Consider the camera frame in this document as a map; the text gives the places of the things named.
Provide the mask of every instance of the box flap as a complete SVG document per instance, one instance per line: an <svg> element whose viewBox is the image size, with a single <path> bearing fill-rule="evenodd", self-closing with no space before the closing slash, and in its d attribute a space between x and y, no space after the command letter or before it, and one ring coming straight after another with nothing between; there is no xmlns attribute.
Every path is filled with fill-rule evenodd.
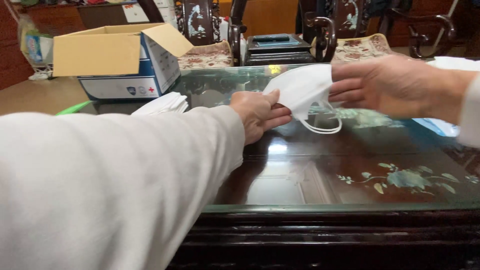
<svg viewBox="0 0 480 270"><path fill-rule="evenodd" d="M193 45L171 24L164 24L142 30L153 41L176 57L190 51Z"/></svg>
<svg viewBox="0 0 480 270"><path fill-rule="evenodd" d="M140 33L65 35L53 39L53 76L138 73Z"/></svg>

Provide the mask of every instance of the remote control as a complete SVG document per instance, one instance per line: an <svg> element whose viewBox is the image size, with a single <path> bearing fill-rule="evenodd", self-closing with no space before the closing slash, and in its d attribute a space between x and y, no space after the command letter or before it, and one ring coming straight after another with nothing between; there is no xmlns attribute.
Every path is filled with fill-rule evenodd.
<svg viewBox="0 0 480 270"><path fill-rule="evenodd" d="M277 34L277 35L261 35L254 36L253 42L272 42L272 41L289 41L290 36L287 34Z"/></svg>

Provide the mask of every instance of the hand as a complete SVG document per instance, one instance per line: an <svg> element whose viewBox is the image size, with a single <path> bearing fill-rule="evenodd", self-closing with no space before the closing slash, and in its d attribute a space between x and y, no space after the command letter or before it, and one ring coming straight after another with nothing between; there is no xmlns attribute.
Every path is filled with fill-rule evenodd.
<svg viewBox="0 0 480 270"><path fill-rule="evenodd" d="M268 95L255 92L235 92L230 107L240 116L245 128L245 145L258 141L265 131L285 125L292 120L292 112L277 104L280 91Z"/></svg>
<svg viewBox="0 0 480 270"><path fill-rule="evenodd" d="M457 123L476 72L442 70L423 61L386 56L332 67L329 101L397 118L433 117Z"/></svg>

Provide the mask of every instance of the glass tabletop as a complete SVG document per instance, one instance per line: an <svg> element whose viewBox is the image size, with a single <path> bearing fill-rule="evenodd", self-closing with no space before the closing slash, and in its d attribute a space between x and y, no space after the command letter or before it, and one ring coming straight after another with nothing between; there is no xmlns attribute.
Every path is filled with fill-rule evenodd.
<svg viewBox="0 0 480 270"><path fill-rule="evenodd" d="M262 91L279 74L303 65L184 70L169 91L190 108L228 105L236 91ZM81 112L131 113L143 102L96 101ZM241 167L204 212L369 211L480 207L480 155L413 120L371 110L310 109L308 123L336 127L320 135L299 121L268 131L245 147Z"/></svg>

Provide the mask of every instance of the green object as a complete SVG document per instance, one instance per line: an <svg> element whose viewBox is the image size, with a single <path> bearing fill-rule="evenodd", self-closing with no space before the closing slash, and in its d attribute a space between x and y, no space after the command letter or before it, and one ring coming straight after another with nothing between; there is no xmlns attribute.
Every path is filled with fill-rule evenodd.
<svg viewBox="0 0 480 270"><path fill-rule="evenodd" d="M64 109L63 111L57 113L56 115L64 115L64 114L76 113L76 112L78 112L79 110L81 110L83 107L85 107L87 104L89 104L90 102L91 102L91 100L85 101L85 102L82 102L82 103L79 103L79 104L77 104L77 105L73 105L73 106L71 106L70 108L66 108L66 109Z"/></svg>

